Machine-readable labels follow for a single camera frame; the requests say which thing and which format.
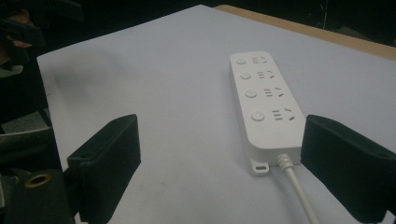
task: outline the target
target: white cable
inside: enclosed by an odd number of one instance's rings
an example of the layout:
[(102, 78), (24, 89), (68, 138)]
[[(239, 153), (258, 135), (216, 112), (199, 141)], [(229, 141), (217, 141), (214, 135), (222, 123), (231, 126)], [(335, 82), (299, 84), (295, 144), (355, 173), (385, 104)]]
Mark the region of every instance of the white cable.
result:
[(319, 224), (318, 218), (315, 215), (314, 209), (312, 205), (309, 203), (306, 195), (304, 193), (303, 188), (301, 187), (300, 183), (297, 180), (297, 176), (294, 173), (294, 165), (291, 161), (288, 154), (280, 154), (277, 156), (277, 163), (279, 167), (285, 171), (286, 175), (288, 176), (291, 184), (294, 187), (294, 191), (297, 193), (298, 198), (300, 199), (300, 203), (305, 210), (305, 214), (308, 217), (309, 223), (311, 224)]

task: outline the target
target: white surface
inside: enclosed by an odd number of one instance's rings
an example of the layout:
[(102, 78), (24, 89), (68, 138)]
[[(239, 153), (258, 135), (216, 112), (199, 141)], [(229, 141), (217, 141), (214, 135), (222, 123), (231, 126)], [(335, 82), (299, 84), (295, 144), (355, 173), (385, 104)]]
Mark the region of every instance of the white surface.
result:
[(231, 55), (230, 79), (252, 173), (267, 175), (268, 165), (277, 166), (276, 157), (282, 153), (299, 164), (305, 117), (271, 54), (251, 51)]
[[(248, 171), (229, 57), (253, 50), (272, 54), (305, 115), (396, 149), (396, 62), (193, 7), (38, 58), (64, 165), (112, 119), (138, 117), (142, 164), (111, 223), (307, 222), (278, 168)], [(302, 165), (296, 174), (321, 223), (358, 223)]]

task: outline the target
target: white power strip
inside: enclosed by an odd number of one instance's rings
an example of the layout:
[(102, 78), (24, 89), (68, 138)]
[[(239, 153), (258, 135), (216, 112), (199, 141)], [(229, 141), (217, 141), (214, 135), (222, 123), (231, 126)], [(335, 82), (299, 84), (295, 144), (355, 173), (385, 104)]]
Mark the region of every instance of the white power strip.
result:
[(254, 175), (267, 175), (286, 153), (300, 163), (305, 117), (267, 52), (231, 56), (231, 80), (245, 154)]

